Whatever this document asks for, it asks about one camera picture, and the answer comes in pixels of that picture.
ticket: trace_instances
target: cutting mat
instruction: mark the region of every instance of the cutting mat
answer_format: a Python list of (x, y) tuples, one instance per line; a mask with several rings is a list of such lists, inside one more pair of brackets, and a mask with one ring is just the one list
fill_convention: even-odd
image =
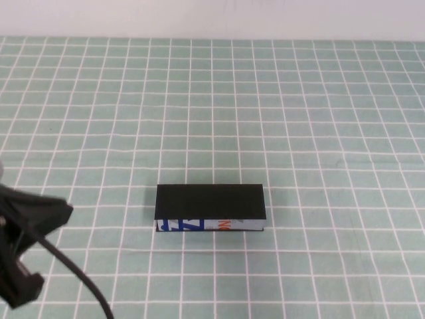
[[(423, 318), (425, 43), (0, 37), (2, 182), (117, 318)], [(262, 233), (153, 231), (157, 183), (263, 183)], [(39, 246), (3, 318), (103, 318)]]

